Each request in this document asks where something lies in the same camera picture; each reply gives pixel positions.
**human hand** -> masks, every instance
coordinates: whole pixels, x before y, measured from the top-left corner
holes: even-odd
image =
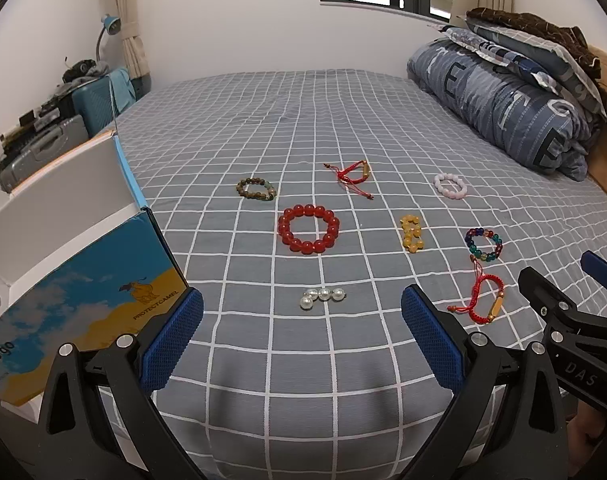
[[[605,430],[603,413],[579,401],[577,415],[568,423],[568,474],[574,476],[595,452],[594,440]]]

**bracelet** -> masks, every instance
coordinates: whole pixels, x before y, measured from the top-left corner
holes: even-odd
[[[347,176],[347,174],[358,168],[359,164],[363,165],[363,176],[353,180]],[[359,195],[365,196],[369,200],[374,198],[371,193],[366,193],[357,186],[357,184],[365,182],[370,176],[370,165],[368,164],[367,160],[359,160],[359,162],[355,162],[352,166],[347,167],[345,170],[340,170],[336,166],[330,166],[330,164],[324,164],[324,166],[328,168],[328,170],[334,171],[337,174],[337,181],[343,183],[347,188],[354,189],[357,193],[359,193]]]
[[[421,218],[414,215],[405,215],[401,218],[401,227],[403,228],[403,246],[411,253],[416,253],[418,249],[423,249]],[[419,240],[414,241],[412,237],[419,238]]]
[[[484,274],[483,269],[481,268],[481,264],[477,261],[477,258],[471,255],[470,259],[472,260],[472,265],[474,265],[475,274],[470,304],[468,306],[451,305],[448,307],[448,310],[450,312],[467,312],[470,318],[478,324],[492,323],[492,320],[498,316],[499,311],[501,310],[501,306],[503,306],[504,296],[506,295],[506,293],[504,292],[503,280],[501,280],[500,277],[495,276],[494,274]],[[497,291],[497,297],[495,298],[492,303],[492,306],[490,307],[490,312],[488,312],[488,316],[481,317],[479,314],[474,312],[474,307],[476,306],[477,300],[479,299],[479,289],[481,288],[481,283],[483,283],[485,280],[495,282],[499,290]]]
[[[314,242],[302,242],[299,238],[294,237],[292,231],[290,231],[290,222],[303,215],[323,218],[323,221],[328,224],[328,230],[323,238]],[[313,252],[321,254],[326,249],[334,246],[335,240],[339,237],[339,219],[335,216],[334,211],[326,209],[322,205],[315,207],[312,204],[305,206],[297,204],[293,208],[283,211],[283,214],[279,217],[276,230],[281,235],[283,243],[289,245],[293,253],[301,251],[302,254],[312,254]]]
[[[458,191],[450,191],[449,189],[445,189],[441,185],[442,181],[444,180],[454,182],[461,189]],[[435,187],[437,188],[437,191],[446,198],[453,198],[455,200],[461,200],[468,194],[468,187],[465,185],[461,177],[453,175],[452,173],[439,173],[438,175],[435,175]]]
[[[254,193],[251,191],[246,191],[244,188],[246,184],[259,184],[260,186],[265,186],[267,189],[266,193]],[[276,197],[276,189],[272,184],[270,184],[267,180],[263,178],[242,178],[237,184],[237,192],[239,195],[245,198],[256,198],[258,200],[274,200]]]
[[[474,236],[485,236],[486,238],[489,238],[494,243],[496,243],[497,246],[495,247],[495,250],[491,253],[484,253],[481,250],[477,249],[477,246],[474,244],[474,241],[472,241],[472,237]],[[501,251],[503,250],[503,240],[499,238],[499,235],[482,227],[470,229],[466,233],[464,240],[468,245],[472,256],[475,256],[476,258],[484,262],[491,262],[492,260],[496,260],[501,254]]]

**blue suitcase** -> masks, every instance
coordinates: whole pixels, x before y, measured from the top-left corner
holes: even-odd
[[[110,78],[107,75],[74,89],[72,102],[77,114],[83,117],[90,137],[113,120],[112,110],[118,114],[116,106],[110,104]]]

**red bead bracelet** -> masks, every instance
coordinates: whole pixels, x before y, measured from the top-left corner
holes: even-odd
[[[321,218],[328,224],[328,230],[314,242],[302,242],[299,238],[295,238],[290,231],[290,222],[300,216],[315,216]],[[316,207],[312,204],[302,206],[297,204],[293,208],[288,208],[283,211],[279,217],[277,232],[281,235],[284,244],[290,246],[293,253],[301,251],[302,254],[321,254],[326,249],[331,248],[335,244],[335,240],[339,237],[339,219],[335,216],[334,211],[324,208],[322,205]]]

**wooden bead bracelet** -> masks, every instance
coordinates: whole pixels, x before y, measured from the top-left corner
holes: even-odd
[[[259,184],[260,186],[265,186],[267,189],[267,194],[246,191],[246,184]],[[274,197],[276,197],[276,189],[274,188],[274,186],[270,184],[267,180],[257,177],[242,178],[237,184],[237,192],[242,197],[256,198],[257,200],[274,200]]]
[[[323,238],[319,238],[314,242],[302,242],[299,238],[294,237],[292,231],[290,231],[290,222],[304,215],[321,218],[328,224],[328,230],[323,235]],[[290,246],[290,250],[293,253],[301,251],[302,254],[321,254],[326,249],[334,246],[335,240],[339,237],[339,219],[335,216],[334,211],[326,209],[322,205],[315,207],[312,204],[305,206],[297,204],[293,208],[283,211],[283,214],[279,217],[276,230],[281,235],[283,243]]]

